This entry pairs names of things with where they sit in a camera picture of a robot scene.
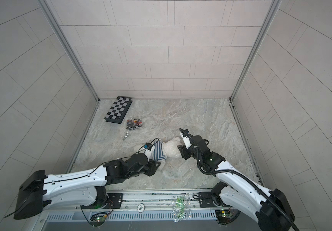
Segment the white teddy bear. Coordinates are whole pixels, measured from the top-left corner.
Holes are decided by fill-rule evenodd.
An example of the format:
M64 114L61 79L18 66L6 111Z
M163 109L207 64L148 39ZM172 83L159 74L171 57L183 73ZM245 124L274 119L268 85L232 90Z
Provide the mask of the white teddy bear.
M151 142L151 144L155 144L157 141L159 141L160 139L156 138L153 142ZM163 150L164 153L168 158L177 158L177 157L181 157L180 155L180 151L178 150L177 146L181 145L180 139L179 138L173 138L167 142L164 142L163 144ZM135 157L139 157L142 163L147 164L149 159L146 157L146 155L144 154L144 147L140 148L139 151L137 151L134 154ZM161 164L160 167L157 170L161 170L165 164Z

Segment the blue white striped shirt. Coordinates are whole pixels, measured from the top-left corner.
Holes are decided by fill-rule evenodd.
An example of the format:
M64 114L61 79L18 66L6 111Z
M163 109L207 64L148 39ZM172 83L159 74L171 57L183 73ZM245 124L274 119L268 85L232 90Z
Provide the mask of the blue white striped shirt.
M163 144L164 142L162 140L159 140L155 144L153 144L153 147L151 149L152 160L160 162L161 164L165 164L167 159L163 150Z

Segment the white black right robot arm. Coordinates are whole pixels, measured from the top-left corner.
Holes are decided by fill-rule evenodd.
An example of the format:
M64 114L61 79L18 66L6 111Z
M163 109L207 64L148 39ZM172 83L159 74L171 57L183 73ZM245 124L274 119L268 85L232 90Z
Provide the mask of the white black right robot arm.
M212 200L218 206L231 206L258 223L262 231L298 230L295 215L285 194L270 190L240 173L223 156L208 148L208 140L181 130L184 145L179 146L182 157L197 161L204 175L213 175L219 183L213 188Z

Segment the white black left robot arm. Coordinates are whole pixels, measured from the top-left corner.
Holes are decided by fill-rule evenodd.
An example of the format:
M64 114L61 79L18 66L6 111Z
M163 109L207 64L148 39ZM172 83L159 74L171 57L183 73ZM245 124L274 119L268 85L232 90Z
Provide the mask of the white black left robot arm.
M47 175L38 170L20 185L13 218L27 219L45 209L69 205L104 207L107 185L123 183L141 174L152 176L160 165L150 155L136 153L126 160L107 161L94 169L69 174Z

